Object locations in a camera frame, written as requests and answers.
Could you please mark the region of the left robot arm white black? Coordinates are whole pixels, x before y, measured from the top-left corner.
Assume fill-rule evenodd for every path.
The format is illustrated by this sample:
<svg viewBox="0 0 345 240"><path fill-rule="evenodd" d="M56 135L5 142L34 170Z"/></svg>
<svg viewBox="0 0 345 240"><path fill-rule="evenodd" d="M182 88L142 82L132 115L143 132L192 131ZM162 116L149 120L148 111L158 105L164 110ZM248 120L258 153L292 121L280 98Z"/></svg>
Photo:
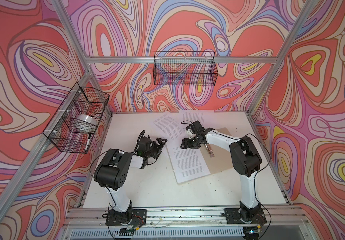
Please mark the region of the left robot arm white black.
<svg viewBox="0 0 345 240"><path fill-rule="evenodd" d="M132 214L132 202L121 188L123 187L130 168L144 169L151 163L149 159L157 160L167 139L156 138L153 141L149 136L139 137L132 152L119 149L109 149L104 153L92 177L100 187L110 194L112 209L118 214Z"/></svg>

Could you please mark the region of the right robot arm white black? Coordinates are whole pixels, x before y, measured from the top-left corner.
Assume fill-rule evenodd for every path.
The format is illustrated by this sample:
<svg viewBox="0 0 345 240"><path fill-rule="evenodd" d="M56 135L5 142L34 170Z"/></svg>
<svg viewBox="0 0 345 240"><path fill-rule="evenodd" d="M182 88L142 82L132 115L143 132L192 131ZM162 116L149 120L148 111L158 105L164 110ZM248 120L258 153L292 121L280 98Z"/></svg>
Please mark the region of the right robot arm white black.
<svg viewBox="0 0 345 240"><path fill-rule="evenodd" d="M211 130L206 134L196 134L182 139L182 149L199 149L201 145L215 145L229 151L232 166L240 176L241 184L241 212L251 218L261 210L261 203L257 199L255 177L260 170L262 158L250 137L235 138Z"/></svg>

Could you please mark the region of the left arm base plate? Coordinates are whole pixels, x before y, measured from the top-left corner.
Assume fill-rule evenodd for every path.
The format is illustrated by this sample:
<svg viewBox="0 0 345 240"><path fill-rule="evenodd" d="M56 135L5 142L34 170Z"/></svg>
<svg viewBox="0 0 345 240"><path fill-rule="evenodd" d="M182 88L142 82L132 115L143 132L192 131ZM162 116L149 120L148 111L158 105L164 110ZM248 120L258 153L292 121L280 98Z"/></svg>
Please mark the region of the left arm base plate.
<svg viewBox="0 0 345 240"><path fill-rule="evenodd" d="M110 209L106 214L103 214L102 217L105 218L106 226L141 227L146 224L147 210L129 209L127 212L121 213Z"/></svg>

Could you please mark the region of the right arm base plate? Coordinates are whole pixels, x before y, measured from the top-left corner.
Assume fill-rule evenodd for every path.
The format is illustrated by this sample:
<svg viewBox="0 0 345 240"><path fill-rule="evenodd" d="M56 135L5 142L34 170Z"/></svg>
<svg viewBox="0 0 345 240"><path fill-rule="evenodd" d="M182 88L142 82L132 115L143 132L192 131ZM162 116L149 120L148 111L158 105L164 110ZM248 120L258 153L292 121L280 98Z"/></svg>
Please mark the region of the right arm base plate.
<svg viewBox="0 0 345 240"><path fill-rule="evenodd" d="M261 208L253 210L226 208L221 215L226 218L226 222L229 225L265 225L267 223L267 219Z"/></svg>

